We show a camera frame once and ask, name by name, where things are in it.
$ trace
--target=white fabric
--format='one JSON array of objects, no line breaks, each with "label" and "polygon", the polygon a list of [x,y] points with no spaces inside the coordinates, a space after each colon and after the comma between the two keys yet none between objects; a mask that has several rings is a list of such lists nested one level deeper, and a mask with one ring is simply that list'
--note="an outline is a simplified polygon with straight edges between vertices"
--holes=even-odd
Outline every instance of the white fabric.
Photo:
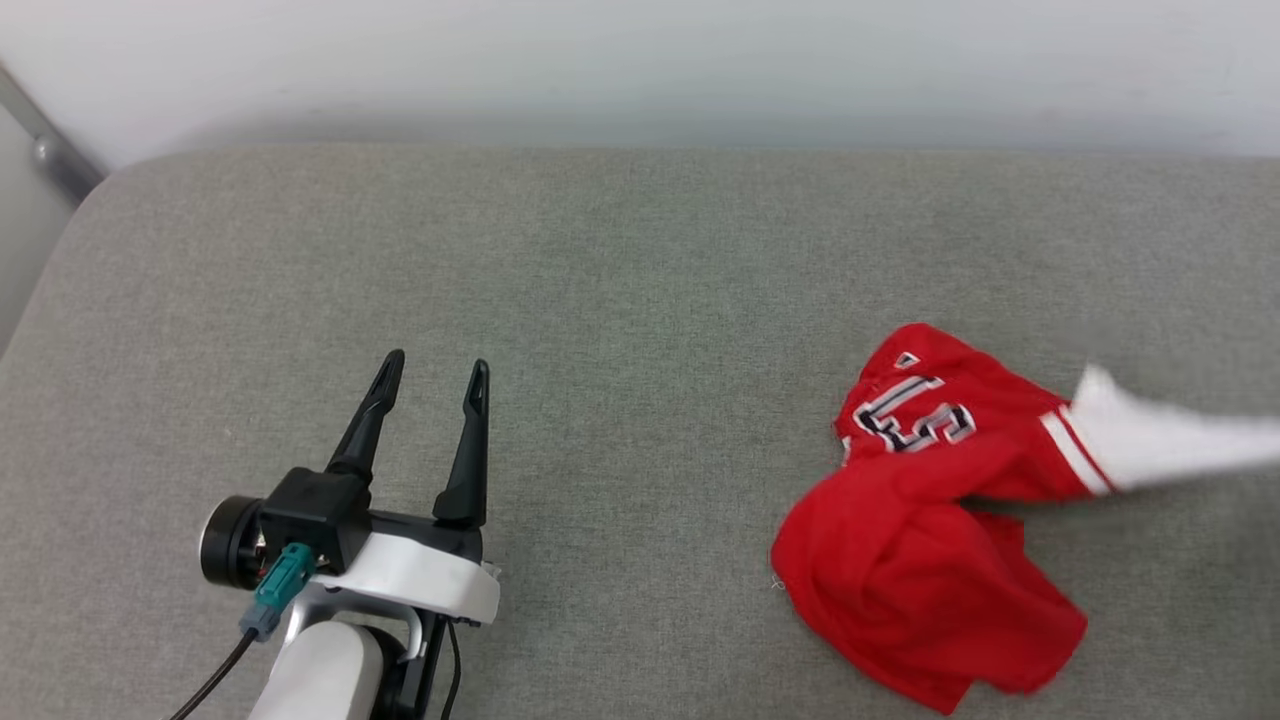
[{"label": "white fabric", "polygon": [[[1061,414],[1117,491],[1280,464],[1280,418],[1211,416],[1143,400],[1094,365],[1085,368],[1071,407]],[[1070,460],[1078,451],[1066,446],[1059,442]]]}]

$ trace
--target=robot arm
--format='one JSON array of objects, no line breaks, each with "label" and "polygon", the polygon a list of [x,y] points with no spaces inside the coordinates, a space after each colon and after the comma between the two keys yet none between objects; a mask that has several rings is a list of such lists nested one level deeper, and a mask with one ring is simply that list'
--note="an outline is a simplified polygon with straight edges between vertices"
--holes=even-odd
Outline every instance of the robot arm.
[{"label": "robot arm", "polygon": [[[497,571],[484,562],[480,536],[489,445],[484,360],[467,386],[466,423],[435,518],[369,510],[374,455],[403,365],[402,351],[387,356],[324,473],[294,468],[265,500],[230,497],[205,528],[201,570],[215,584],[262,594],[260,584],[270,582],[285,548],[302,544],[315,559],[315,574],[291,597],[284,647],[251,720],[417,720],[426,712],[445,630],[457,659],[453,625],[492,623],[498,612]],[[402,620],[408,642],[334,621],[340,611]],[[270,609],[265,615],[266,621],[242,621],[259,642],[279,619]],[[458,678],[454,664],[445,714]],[[183,711],[195,707],[188,706]],[[183,711],[174,717],[184,717]]]}]

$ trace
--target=cable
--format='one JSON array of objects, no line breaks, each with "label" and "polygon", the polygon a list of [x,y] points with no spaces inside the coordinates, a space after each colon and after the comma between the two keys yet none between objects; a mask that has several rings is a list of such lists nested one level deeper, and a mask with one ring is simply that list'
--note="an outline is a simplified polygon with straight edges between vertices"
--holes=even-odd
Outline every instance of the cable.
[{"label": "cable", "polygon": [[458,697],[458,685],[462,684],[462,655],[458,652],[458,634],[453,632],[453,623],[449,623],[449,644],[453,646],[453,682],[449,684],[449,697],[444,701],[440,720],[449,720],[449,714],[453,712],[453,700]]},{"label": "cable", "polygon": [[[246,632],[244,635],[241,637],[239,642],[236,643],[236,650],[233,650],[232,653],[227,656],[227,660],[224,660],[223,664],[218,666],[218,670],[215,670],[214,674],[207,680],[205,680],[205,684],[200,685],[200,689],[196,691],[196,694],[191,696],[191,700],[188,700],[187,703],[178,710],[178,712],[174,712],[173,717],[170,717],[169,720],[183,720],[186,716],[191,715],[191,712],[196,710],[196,706],[204,702],[205,698],[209,697],[209,693],[214,692],[214,688],[218,687],[218,683],[221,683],[223,678],[225,678],[227,674],[232,671],[232,667],[236,666],[241,656],[244,655],[244,651],[248,650],[248,646],[253,644],[253,638],[256,637],[257,637],[257,630],[250,629],[248,632]],[[453,651],[457,652],[457,644],[453,646]],[[454,676],[454,684],[457,684],[456,676]]]}]

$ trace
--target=red jersey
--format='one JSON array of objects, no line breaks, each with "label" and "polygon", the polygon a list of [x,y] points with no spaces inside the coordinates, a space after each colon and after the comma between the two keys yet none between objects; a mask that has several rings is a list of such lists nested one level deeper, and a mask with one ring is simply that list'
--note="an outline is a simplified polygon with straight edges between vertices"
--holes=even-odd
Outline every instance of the red jersey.
[{"label": "red jersey", "polygon": [[1029,693],[1085,619],[1023,555],[1021,523],[956,501],[1110,491],[1065,401],[925,324],[872,356],[836,420],[845,466],[772,560],[800,616],[876,680],[950,714],[974,680]]}]

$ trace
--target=jersey number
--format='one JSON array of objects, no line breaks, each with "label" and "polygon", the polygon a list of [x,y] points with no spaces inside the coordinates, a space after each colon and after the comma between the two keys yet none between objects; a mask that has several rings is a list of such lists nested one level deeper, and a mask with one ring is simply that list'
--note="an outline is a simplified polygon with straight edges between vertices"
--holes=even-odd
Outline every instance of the jersey number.
[{"label": "jersey number", "polygon": [[973,415],[964,405],[943,402],[937,410],[920,418],[911,425],[911,432],[902,432],[902,424],[893,416],[908,400],[942,387],[942,378],[913,375],[884,391],[879,397],[861,404],[854,413],[854,420],[868,433],[884,441],[890,452],[916,452],[946,439],[955,445],[978,429]]}]

